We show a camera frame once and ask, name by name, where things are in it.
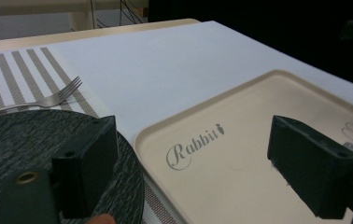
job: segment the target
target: black 3d-printed part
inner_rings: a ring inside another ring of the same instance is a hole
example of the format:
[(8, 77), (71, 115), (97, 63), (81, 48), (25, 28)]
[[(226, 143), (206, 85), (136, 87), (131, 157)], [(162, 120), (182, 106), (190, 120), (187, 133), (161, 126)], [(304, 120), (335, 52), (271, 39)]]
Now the black 3d-printed part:
[(49, 172), (31, 168), (11, 175), (2, 186), (0, 224), (58, 224)]
[(344, 217), (353, 151), (298, 120), (274, 116), (267, 158), (316, 217)]
[(117, 139), (114, 116), (96, 119), (52, 157), (65, 218), (88, 217), (92, 213), (118, 159)]

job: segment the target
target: small hole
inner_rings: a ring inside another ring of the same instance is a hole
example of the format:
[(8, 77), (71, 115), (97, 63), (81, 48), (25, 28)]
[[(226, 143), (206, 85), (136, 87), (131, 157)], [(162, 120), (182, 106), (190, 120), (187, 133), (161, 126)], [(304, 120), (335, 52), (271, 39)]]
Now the small hole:
[(65, 152), (64, 156), (65, 157), (74, 157), (75, 156), (75, 152)]
[(19, 177), (17, 177), (17, 184), (23, 185), (23, 184), (28, 184), (34, 180), (36, 180), (39, 177), (39, 174), (37, 172), (26, 172)]

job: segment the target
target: printed logo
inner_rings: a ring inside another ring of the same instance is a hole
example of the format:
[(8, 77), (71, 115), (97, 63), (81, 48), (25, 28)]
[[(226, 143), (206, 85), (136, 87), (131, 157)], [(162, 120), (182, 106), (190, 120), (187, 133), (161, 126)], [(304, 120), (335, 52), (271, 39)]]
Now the printed logo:
[(216, 141), (225, 132), (220, 124), (212, 131), (205, 131), (193, 137), (188, 144), (176, 144), (170, 147), (167, 151), (166, 161), (168, 166), (177, 171), (185, 170), (191, 165), (191, 155), (199, 150), (204, 149), (205, 146), (213, 141)]

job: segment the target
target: fork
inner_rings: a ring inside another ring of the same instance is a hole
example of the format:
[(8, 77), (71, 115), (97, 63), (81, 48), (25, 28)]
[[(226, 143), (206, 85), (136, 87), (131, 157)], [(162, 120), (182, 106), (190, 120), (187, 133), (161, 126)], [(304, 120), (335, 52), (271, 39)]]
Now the fork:
[(75, 77), (68, 85), (59, 90), (58, 92), (44, 97), (42, 99), (37, 100), (32, 103), (25, 103), (19, 105), (7, 105), (0, 108), (0, 111), (9, 110), (11, 108), (16, 107), (24, 107), (24, 106), (41, 106), (41, 107), (53, 107), (56, 105), (60, 105), (63, 101), (65, 101), (70, 95), (72, 95), (78, 87), (82, 84), (80, 77)]

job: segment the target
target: black background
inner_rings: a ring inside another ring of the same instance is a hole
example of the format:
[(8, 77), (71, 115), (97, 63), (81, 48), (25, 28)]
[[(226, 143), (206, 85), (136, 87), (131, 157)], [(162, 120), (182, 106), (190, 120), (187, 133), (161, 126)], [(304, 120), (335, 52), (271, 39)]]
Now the black background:
[(300, 61), (353, 82), (353, 0), (197, 2), (150, 0), (148, 21), (217, 21)]

